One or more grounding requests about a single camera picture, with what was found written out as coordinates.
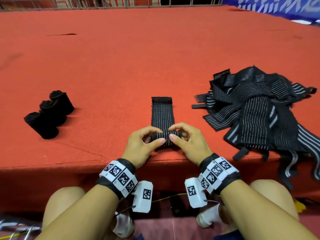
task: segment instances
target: navy blue shorts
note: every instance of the navy blue shorts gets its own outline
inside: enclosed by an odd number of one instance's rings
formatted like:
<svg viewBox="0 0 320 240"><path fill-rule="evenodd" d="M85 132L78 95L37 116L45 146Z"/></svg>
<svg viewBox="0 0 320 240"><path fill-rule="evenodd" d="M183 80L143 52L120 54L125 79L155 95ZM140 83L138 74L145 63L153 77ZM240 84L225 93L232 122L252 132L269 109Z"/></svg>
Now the navy blue shorts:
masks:
<svg viewBox="0 0 320 240"><path fill-rule="evenodd" d="M135 240L144 240L142 234L140 234ZM220 236L215 236L213 240L245 240L239 230L223 234Z"/></svg>

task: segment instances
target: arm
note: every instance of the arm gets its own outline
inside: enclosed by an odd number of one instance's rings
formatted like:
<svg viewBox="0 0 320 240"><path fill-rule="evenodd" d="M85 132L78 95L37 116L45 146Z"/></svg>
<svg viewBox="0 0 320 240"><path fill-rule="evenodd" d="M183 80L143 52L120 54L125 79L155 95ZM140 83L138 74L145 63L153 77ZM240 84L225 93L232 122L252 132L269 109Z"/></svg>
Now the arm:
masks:
<svg viewBox="0 0 320 240"><path fill-rule="evenodd" d="M254 240L257 236L261 240L318 239L289 213L242 180L229 184L220 195L245 239Z"/></svg>
<svg viewBox="0 0 320 240"><path fill-rule="evenodd" d="M130 161L136 168L141 167L151 152L166 142L164 138L160 138L148 143L153 132L162 131L148 126L133 132L122 158ZM96 185L60 214L36 240L100 240L115 215L118 202L118 196L112 190Z"/></svg>
<svg viewBox="0 0 320 240"><path fill-rule="evenodd" d="M212 154L199 129L183 122L169 128L175 129L182 132L182 138L173 134L169 138L190 161L199 166ZM318 239L290 214L242 180L230 183L220 195L232 220L247 240Z"/></svg>

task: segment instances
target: person's right hand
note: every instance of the person's right hand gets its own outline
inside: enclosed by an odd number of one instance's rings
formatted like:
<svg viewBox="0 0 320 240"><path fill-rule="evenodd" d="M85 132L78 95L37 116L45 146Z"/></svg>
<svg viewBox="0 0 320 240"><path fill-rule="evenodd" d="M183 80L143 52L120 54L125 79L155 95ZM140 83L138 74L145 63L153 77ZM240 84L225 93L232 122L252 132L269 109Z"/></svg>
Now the person's right hand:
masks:
<svg viewBox="0 0 320 240"><path fill-rule="evenodd" d="M179 138L174 134L170 134L169 139L180 147L186 154L186 157L193 163L199 166L206 157L209 157L213 153L203 137L201 130L184 122L174 124L169 128L170 131L176 129L179 129L182 137Z"/></svg>

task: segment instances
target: red cloth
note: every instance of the red cloth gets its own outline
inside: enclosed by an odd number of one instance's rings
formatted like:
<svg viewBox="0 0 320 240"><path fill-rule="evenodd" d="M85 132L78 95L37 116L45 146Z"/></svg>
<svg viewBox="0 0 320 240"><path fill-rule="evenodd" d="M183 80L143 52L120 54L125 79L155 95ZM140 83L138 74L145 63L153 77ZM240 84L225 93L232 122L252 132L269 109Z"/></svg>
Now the red cloth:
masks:
<svg viewBox="0 0 320 240"><path fill-rule="evenodd" d="M64 186L90 188L96 173L120 157L130 133L151 124L151 96L171 96L176 122L202 130L210 147L231 160L238 151L191 109L212 74L256 65L320 88L320 29L233 7L0 13L0 206L43 210ZM43 140L24 121L53 90L76 108L59 135ZM320 135L320 96L295 104L298 122ZM234 163L246 181L276 178L278 156L251 152ZM312 164L293 181L313 193ZM154 153L140 170L157 190L185 190L199 169L182 151Z"/></svg>

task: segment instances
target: forearm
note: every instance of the forearm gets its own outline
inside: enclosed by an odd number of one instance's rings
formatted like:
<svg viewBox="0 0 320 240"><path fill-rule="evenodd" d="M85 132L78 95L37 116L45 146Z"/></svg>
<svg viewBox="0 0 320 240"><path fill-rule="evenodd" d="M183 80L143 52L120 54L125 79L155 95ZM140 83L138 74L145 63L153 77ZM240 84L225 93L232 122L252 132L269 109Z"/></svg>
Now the forearm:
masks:
<svg viewBox="0 0 320 240"><path fill-rule="evenodd" d="M290 214L242 180L229 184L220 195L246 240L318 239Z"/></svg>
<svg viewBox="0 0 320 240"><path fill-rule="evenodd" d="M118 205L109 188L96 185L59 215L36 240L100 240Z"/></svg>

